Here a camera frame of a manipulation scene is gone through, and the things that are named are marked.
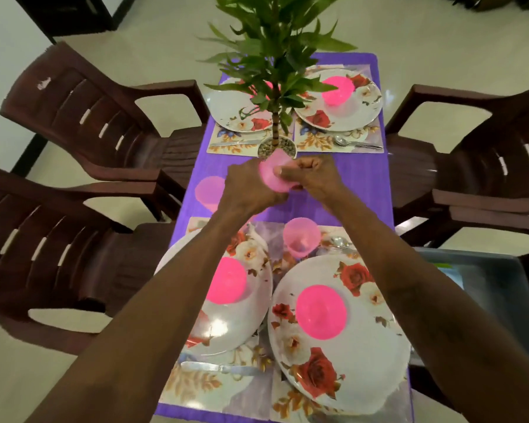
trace chair backrest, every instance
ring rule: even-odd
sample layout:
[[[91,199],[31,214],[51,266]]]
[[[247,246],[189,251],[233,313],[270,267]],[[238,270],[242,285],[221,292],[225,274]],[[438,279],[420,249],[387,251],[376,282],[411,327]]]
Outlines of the chair backrest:
[[[492,116],[476,127],[453,152],[464,151],[480,184],[479,194],[529,197],[529,90],[490,100]]]
[[[21,74],[0,114],[90,162],[126,167],[146,134],[157,134],[126,87],[64,42]]]
[[[99,241],[125,229],[66,192],[0,170],[0,311],[72,307]]]

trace tiled floor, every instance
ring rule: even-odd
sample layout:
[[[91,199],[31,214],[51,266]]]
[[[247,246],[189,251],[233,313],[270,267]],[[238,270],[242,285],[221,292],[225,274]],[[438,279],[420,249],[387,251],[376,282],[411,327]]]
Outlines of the tiled floor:
[[[529,12],[513,5],[475,14],[450,4],[447,0],[340,0],[322,15],[326,27],[339,19],[335,37],[378,56],[386,120],[414,83],[501,95],[529,88]],[[219,51],[196,39],[208,34],[207,21],[222,29],[229,24],[212,0],[137,0],[118,31],[66,41],[122,84],[190,78],[200,84],[215,83],[220,76],[217,68],[196,62]],[[185,97],[151,98],[139,105],[162,134],[198,124]],[[486,117],[477,109],[430,104],[415,113],[404,134],[433,142],[445,152]],[[29,179],[57,187],[91,181],[52,144]],[[133,199],[94,199],[88,204],[130,227],[153,220]],[[519,255],[529,252],[529,237],[464,229],[444,247]],[[101,315],[38,313],[36,318],[50,324],[83,330],[100,330],[107,322]],[[71,356],[13,340],[0,329],[0,422],[22,422],[72,361]],[[416,394],[414,402],[418,422],[464,421],[421,395]]]

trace floral place mat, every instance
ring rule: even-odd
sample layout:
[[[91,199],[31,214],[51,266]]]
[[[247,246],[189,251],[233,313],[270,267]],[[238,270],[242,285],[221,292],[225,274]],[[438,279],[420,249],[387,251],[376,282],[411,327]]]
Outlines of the floral place mat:
[[[372,74],[369,65],[314,65],[308,68],[309,74],[316,73],[325,69],[339,69],[344,68],[361,74],[372,80]],[[329,118],[325,113],[316,113],[313,117],[313,122],[316,125],[329,124]],[[333,132],[325,132],[317,127],[310,126],[305,120],[301,118],[296,119],[296,126],[294,128],[294,141],[299,152],[328,152],[328,153],[383,153],[383,149],[360,148],[349,145],[348,147],[340,147],[333,141]],[[376,118],[373,122],[360,129],[355,129],[349,132],[337,132],[337,135],[343,136],[349,142],[365,142],[368,144],[375,144],[384,146],[382,140],[382,131],[380,129],[380,120]]]
[[[250,131],[250,124],[241,124],[238,125],[240,129],[247,128],[247,133],[233,132],[226,128],[219,126],[217,123],[214,126],[214,131],[212,132],[212,137],[210,138],[210,144],[207,146],[207,152],[211,154],[219,155],[236,155],[236,156],[257,156],[257,150],[259,144],[254,141],[262,141],[268,137],[272,136],[272,129],[261,130],[258,132]],[[215,147],[214,144],[220,144],[223,142],[237,142],[237,141],[250,141],[251,144],[238,144],[238,145],[228,145],[226,147]]]
[[[191,217],[187,232],[200,229],[206,225],[208,218]],[[319,226],[322,241],[317,250],[309,257],[325,254],[341,254],[334,248],[331,237],[342,236],[350,242],[343,227]],[[249,224],[232,238],[228,251],[237,252],[243,243],[240,237],[250,236],[256,232],[268,247],[268,254],[274,271],[274,285],[298,261],[290,255],[284,246],[282,230],[284,224],[258,221]],[[254,258],[254,253],[246,252],[244,257]],[[354,249],[345,254],[359,258]],[[386,400],[384,407],[377,413],[364,416],[350,416],[337,409],[327,408],[303,396],[282,374],[274,362],[272,349],[268,340],[266,320],[245,344],[235,350],[211,356],[195,357],[214,364],[246,365],[261,370],[256,376],[241,376],[218,372],[186,371],[176,364],[161,394],[159,402],[205,411],[232,414],[249,419],[273,420],[281,423],[412,423],[411,393],[406,377],[398,388]]]

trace floral plate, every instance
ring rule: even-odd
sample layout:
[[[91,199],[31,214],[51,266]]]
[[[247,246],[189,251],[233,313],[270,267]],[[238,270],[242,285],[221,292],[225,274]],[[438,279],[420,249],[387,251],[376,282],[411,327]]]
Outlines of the floral plate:
[[[162,257],[155,273],[191,241],[200,230],[177,241]],[[239,260],[247,270],[247,289],[240,301],[217,305],[204,301],[198,319],[182,349],[197,356],[232,350],[254,334],[267,313],[272,295],[272,268],[266,242],[249,226],[231,239],[223,256]]]
[[[222,84],[239,83],[228,78]],[[259,111],[248,93],[215,90],[206,96],[212,117],[221,127],[233,132],[257,132],[272,127],[272,114]]]
[[[347,324],[316,340],[298,324],[296,300],[311,285],[326,285],[347,307]],[[410,344],[361,258],[316,256],[282,278],[272,296],[268,333],[275,360],[294,386],[320,405],[373,414],[398,387]]]
[[[328,69],[309,75],[321,81],[336,75],[349,77],[355,85],[351,98],[339,106],[329,106],[319,92],[306,92],[304,108],[296,108],[296,114],[306,123],[330,132],[346,132],[365,127],[382,110],[382,93],[369,78],[345,69]]]

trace wall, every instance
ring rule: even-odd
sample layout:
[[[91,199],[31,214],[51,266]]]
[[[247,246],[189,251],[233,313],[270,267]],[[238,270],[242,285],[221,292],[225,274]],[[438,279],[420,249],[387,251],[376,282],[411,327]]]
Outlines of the wall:
[[[104,2],[104,5],[108,9],[108,12],[113,16],[115,11],[120,6],[121,2],[123,0],[102,0]]]
[[[0,0],[0,104],[20,73],[50,44],[15,0]],[[0,116],[0,168],[11,170],[33,136]]]

